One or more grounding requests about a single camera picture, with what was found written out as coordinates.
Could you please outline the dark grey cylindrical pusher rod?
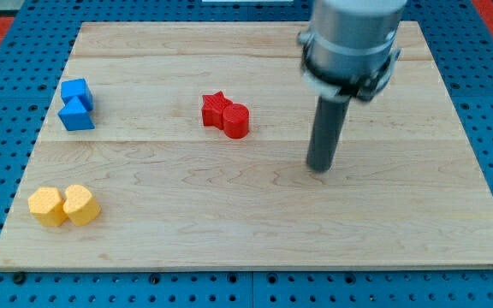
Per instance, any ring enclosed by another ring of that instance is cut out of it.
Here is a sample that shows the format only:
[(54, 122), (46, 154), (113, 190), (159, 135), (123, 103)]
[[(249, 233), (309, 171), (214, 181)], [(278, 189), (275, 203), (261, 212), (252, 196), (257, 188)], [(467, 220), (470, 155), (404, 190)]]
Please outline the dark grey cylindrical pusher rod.
[(345, 121), (350, 97), (318, 99), (312, 134), (306, 155), (306, 165), (314, 172), (330, 169)]

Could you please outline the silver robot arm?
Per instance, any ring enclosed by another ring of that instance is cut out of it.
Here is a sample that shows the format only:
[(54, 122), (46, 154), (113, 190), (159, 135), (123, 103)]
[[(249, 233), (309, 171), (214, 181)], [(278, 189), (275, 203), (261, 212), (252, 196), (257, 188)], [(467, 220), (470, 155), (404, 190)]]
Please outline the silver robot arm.
[(300, 71), (318, 95), (307, 167), (330, 169), (349, 102), (369, 103), (389, 83), (401, 50), (395, 49), (406, 0), (315, 0), (300, 32)]

